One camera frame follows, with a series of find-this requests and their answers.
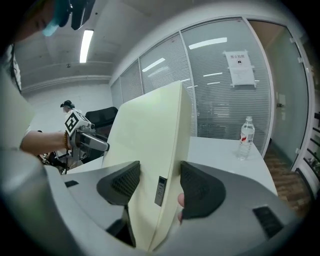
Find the black chair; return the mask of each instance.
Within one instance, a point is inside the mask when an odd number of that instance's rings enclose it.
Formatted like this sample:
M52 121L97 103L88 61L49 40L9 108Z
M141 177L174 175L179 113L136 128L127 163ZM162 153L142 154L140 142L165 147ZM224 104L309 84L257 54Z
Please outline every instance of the black chair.
M99 139L108 141L109 133L111 131L112 124L116 119L118 109L114 106L101 110L89 111L85 114L85 117L94 124L95 132L99 136ZM91 149L90 155L82 160L84 164L101 157L104 152Z

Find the white table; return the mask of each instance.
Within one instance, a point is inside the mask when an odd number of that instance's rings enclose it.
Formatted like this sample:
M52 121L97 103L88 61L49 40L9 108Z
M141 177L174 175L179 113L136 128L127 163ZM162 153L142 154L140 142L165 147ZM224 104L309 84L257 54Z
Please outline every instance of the white table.
M251 178L278 195L268 167L256 146L252 145L249 157L244 161L237 159L238 146L238 140L190 137L187 161ZM67 174L99 169L102 160L103 156L71 169Z

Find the wooden floor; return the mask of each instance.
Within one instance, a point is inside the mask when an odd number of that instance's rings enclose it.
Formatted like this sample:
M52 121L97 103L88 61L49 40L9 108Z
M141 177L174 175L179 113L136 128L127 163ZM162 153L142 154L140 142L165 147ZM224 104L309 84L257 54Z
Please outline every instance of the wooden floor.
M311 206L311 197L300 174L290 171L287 164L270 148L264 156L264 161L279 198L295 210L298 216L306 216Z

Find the bracelet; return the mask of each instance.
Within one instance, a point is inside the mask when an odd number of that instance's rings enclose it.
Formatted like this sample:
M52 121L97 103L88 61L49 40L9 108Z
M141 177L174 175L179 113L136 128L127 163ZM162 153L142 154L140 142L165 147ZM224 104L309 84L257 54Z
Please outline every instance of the bracelet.
M67 133L67 131L64 132L64 147L66 150L71 150L71 148L68 147L68 133Z

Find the water bottle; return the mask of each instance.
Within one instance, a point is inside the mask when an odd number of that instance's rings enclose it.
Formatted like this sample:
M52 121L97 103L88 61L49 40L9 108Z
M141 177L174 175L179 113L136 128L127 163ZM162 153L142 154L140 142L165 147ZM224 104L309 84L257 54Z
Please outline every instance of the water bottle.
M246 160L249 156L251 144L255 136L255 127L252 123L252 116L247 116L241 127L241 138L237 157L239 160Z

